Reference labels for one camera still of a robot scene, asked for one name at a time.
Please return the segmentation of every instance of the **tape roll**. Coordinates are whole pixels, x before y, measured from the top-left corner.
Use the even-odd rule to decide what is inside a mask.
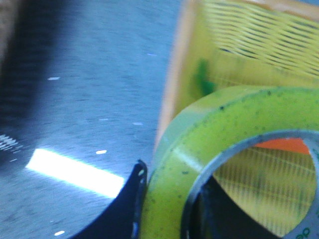
[[[187,107],[171,122],[157,148],[141,238],[186,237],[182,219],[200,186],[228,158],[249,146],[275,138],[302,138],[313,159],[318,158],[318,116],[319,89],[232,87]],[[318,171],[318,160],[314,163]],[[305,219],[285,238],[319,227],[318,198],[317,190]],[[310,239],[315,236],[307,234]]]

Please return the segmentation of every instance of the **yellow tape roll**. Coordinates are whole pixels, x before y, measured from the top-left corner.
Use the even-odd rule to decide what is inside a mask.
[[[185,203],[202,175],[234,145],[265,141],[276,132],[298,137],[319,131],[319,89],[232,87],[204,97],[181,112],[155,154],[142,212],[141,239],[178,239]]]

